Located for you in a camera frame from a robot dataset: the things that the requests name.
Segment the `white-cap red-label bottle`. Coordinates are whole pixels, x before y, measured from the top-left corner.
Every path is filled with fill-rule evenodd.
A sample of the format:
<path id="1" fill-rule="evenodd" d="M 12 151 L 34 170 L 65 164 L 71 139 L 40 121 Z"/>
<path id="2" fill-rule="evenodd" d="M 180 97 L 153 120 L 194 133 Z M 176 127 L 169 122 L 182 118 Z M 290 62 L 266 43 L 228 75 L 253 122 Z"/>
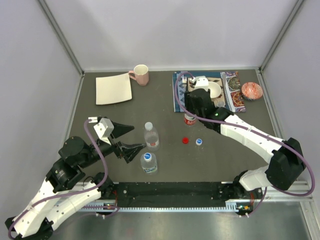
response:
<path id="1" fill-rule="evenodd" d="M 144 124 L 144 140 L 146 142 L 147 148 L 155 152 L 160 147 L 159 134 L 155 126 L 151 122 L 146 122 Z"/>

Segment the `small blue-cap water bottle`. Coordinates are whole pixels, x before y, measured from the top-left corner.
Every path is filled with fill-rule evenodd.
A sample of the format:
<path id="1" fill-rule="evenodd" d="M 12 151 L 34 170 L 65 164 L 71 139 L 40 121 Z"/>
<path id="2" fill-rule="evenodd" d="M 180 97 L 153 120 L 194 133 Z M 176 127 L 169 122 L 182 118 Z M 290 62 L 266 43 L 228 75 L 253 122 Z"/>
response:
<path id="1" fill-rule="evenodd" d="M 155 174 L 158 171 L 157 158 L 152 152 L 146 152 L 141 156 L 140 165 L 146 174 Z"/>

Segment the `red bottle cap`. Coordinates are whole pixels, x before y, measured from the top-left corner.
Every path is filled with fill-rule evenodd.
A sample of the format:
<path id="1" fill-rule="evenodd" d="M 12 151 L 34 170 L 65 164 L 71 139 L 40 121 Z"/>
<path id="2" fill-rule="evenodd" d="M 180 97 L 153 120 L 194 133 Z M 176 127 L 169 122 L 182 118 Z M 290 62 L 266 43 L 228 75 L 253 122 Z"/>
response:
<path id="1" fill-rule="evenodd" d="M 182 138 L 182 143 L 183 144 L 188 144 L 189 143 L 189 138 L 188 137 L 183 137 Z"/>

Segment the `red-cap red-label bottle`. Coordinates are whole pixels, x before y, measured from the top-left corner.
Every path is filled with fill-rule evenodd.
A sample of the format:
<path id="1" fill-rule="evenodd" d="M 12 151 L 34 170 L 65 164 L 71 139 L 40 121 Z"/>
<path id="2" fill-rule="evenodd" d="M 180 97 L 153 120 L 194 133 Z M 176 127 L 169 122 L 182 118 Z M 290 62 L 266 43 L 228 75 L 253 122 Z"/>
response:
<path id="1" fill-rule="evenodd" d="M 187 126 L 193 126 L 196 123 L 197 119 L 193 116 L 190 116 L 188 114 L 184 114 L 184 123 Z"/>

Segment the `blue white bottle cap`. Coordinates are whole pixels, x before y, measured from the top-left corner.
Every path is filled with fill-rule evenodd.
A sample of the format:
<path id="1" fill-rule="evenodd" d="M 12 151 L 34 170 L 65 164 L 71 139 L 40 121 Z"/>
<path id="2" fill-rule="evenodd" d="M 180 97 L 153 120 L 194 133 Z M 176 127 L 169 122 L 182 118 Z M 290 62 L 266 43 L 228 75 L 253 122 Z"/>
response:
<path id="1" fill-rule="evenodd" d="M 195 143 L 196 145 L 201 146 L 203 144 L 203 140 L 198 138 Z"/>

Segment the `clear label-free plastic bottle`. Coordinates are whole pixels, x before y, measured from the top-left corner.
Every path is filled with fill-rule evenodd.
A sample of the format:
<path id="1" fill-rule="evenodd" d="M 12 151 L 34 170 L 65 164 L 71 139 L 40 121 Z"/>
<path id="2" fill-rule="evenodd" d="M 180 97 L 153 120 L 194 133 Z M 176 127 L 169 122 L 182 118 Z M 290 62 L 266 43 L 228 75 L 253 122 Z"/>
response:
<path id="1" fill-rule="evenodd" d="M 219 108 L 224 108 L 224 107 L 226 106 L 226 103 L 225 103 L 224 101 L 219 101 L 219 102 L 217 103 L 217 106 L 218 106 Z"/>

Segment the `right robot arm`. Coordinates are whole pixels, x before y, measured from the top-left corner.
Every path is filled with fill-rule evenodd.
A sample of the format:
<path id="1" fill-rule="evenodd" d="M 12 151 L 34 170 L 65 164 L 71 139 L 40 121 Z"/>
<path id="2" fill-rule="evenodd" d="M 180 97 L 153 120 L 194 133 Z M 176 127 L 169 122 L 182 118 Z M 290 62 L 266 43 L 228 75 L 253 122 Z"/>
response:
<path id="1" fill-rule="evenodd" d="M 252 190 L 270 186 L 287 191 L 305 170 L 306 165 L 297 156 L 302 149 L 296 139 L 267 135 L 226 108 L 215 107 L 208 91 L 202 88 L 186 91 L 184 105 L 206 128 L 237 141 L 267 163 L 255 170 L 245 170 L 234 179 L 233 192 L 237 197 L 245 198 Z"/>

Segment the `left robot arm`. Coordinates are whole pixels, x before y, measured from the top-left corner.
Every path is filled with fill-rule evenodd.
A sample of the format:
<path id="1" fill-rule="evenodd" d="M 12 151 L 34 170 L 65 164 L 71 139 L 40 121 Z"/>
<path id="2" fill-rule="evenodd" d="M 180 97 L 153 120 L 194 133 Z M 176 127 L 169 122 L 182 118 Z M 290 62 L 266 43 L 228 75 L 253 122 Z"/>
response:
<path id="1" fill-rule="evenodd" d="M 66 219 L 92 201 L 116 197 L 115 184 L 108 176 L 105 157 L 115 154 L 130 163 L 146 147 L 145 143 L 125 144 L 114 140 L 134 130 L 134 126 L 90 117 L 84 130 L 91 144 L 81 137 L 68 138 L 58 151 L 60 158 L 46 174 L 40 189 L 25 210 L 8 218 L 8 237 L 16 240 L 47 240 Z"/>

